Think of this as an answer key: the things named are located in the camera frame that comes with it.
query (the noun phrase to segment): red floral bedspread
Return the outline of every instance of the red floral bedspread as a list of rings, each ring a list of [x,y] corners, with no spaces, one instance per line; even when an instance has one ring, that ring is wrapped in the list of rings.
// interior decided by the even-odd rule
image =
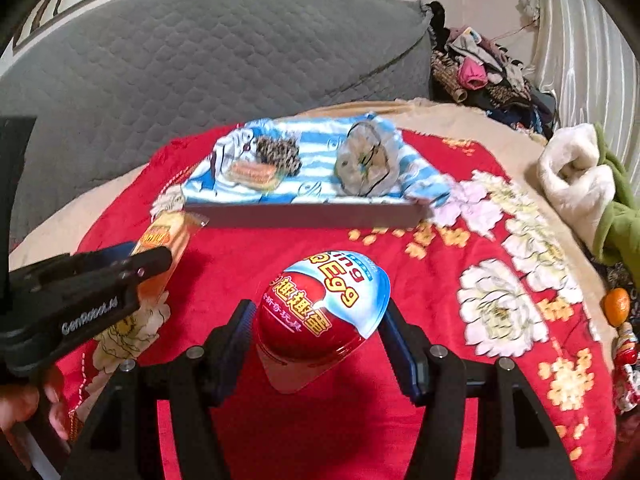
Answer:
[[[80,250],[137,239],[158,195],[229,130],[217,128],[159,150]],[[412,231],[201,230],[158,305],[144,306],[60,362],[71,405],[99,391],[130,355],[148,365],[202,343],[238,300],[258,300],[289,264],[325,250],[353,250],[386,270],[405,318],[432,342],[466,359],[516,359],[578,477],[603,478],[614,444],[612,385],[580,288],[545,219],[480,144],[411,132],[405,140],[450,175],[452,196],[433,221]],[[468,408],[459,478],[469,478],[475,445],[473,402]],[[374,335],[292,396],[270,387],[251,350],[236,393],[213,417],[236,480],[388,480],[404,476],[421,411],[401,395]],[[168,407],[161,405],[160,412],[166,478],[175,480]]]

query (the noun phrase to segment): candy wrapper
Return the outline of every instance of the candy wrapper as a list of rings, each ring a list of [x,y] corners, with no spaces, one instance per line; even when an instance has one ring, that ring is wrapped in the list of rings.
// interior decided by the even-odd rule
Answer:
[[[618,339],[613,347],[614,405],[616,414],[634,409],[640,402],[640,371],[634,370],[638,361],[638,338],[631,323],[618,327]]]
[[[328,251],[287,267],[254,322],[270,383],[293,393],[336,365],[376,331],[389,297],[386,273],[362,254]]]
[[[172,264],[167,272],[138,285],[138,299],[156,304],[166,284],[178,266],[191,237],[207,224],[204,216],[184,211],[165,211],[146,229],[131,254],[138,254],[156,247],[167,247],[171,251]]]

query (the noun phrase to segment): snack package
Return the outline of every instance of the snack package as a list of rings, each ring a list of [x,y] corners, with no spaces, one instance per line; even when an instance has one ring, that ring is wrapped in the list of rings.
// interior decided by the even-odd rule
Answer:
[[[385,196],[400,177],[399,139],[375,121],[355,123],[338,147],[335,173],[351,196]]]
[[[256,155],[263,164],[273,164],[285,176],[297,176],[300,173],[302,160],[297,138],[260,136],[255,144]]]
[[[287,267],[254,322],[271,385],[294,393],[338,364],[376,331],[389,297],[385,271],[362,254],[328,251]]]
[[[152,304],[158,302],[166,284],[178,266],[189,240],[206,224],[207,219],[201,215],[184,211],[164,211],[146,229],[131,254],[164,246],[171,251],[173,261],[167,272],[158,274],[138,285],[138,299],[141,304],[143,301],[151,301]]]
[[[241,158],[231,163],[225,178],[258,191],[276,189],[282,182],[282,174],[274,165]]]

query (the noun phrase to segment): human hand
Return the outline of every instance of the human hand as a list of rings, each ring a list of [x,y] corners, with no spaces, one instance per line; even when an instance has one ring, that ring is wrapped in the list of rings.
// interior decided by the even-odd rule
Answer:
[[[70,431],[70,419],[62,389],[64,377],[62,372],[53,366],[46,375],[42,387],[47,399],[51,403],[49,410],[49,423],[63,440],[68,440]],[[11,434],[11,428],[17,422],[29,420],[38,409],[40,392],[32,384],[6,384],[0,386],[0,430],[14,448],[20,461],[27,467],[30,466],[27,452],[20,446]]]

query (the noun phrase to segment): gray mattress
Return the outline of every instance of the gray mattress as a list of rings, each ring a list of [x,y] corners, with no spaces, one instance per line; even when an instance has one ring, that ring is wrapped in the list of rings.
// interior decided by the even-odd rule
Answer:
[[[353,100],[429,95],[418,3],[115,0],[0,78],[0,114],[38,117],[12,242],[174,137]]]

